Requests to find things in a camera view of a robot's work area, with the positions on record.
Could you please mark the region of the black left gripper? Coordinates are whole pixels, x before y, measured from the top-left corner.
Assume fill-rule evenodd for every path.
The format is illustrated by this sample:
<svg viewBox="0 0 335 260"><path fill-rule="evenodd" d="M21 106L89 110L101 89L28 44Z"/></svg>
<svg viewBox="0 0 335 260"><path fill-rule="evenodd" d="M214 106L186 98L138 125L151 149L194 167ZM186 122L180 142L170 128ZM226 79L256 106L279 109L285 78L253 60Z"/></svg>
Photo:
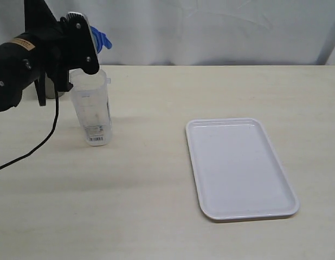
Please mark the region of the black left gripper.
<svg viewBox="0 0 335 260"><path fill-rule="evenodd" d="M86 15L72 11L57 19L45 1L24 1L24 26L25 32L11 42L27 47L22 62L38 92L45 90L46 77L57 92L68 92L73 87L69 70L82 69L88 75L99 71Z"/></svg>

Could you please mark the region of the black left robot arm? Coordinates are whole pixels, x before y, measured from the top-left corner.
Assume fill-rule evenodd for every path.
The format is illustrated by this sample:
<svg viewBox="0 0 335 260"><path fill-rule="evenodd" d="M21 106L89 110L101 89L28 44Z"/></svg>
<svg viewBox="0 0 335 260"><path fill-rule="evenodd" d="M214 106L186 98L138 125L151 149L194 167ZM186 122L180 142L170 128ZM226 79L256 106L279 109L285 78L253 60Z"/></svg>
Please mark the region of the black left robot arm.
<svg viewBox="0 0 335 260"><path fill-rule="evenodd" d="M70 70L94 75L100 69L86 15L69 12L57 20L45 1L24 1L24 23L24 33L0 45L0 112L17 107L32 83L45 106L46 78L57 93L68 92Z"/></svg>

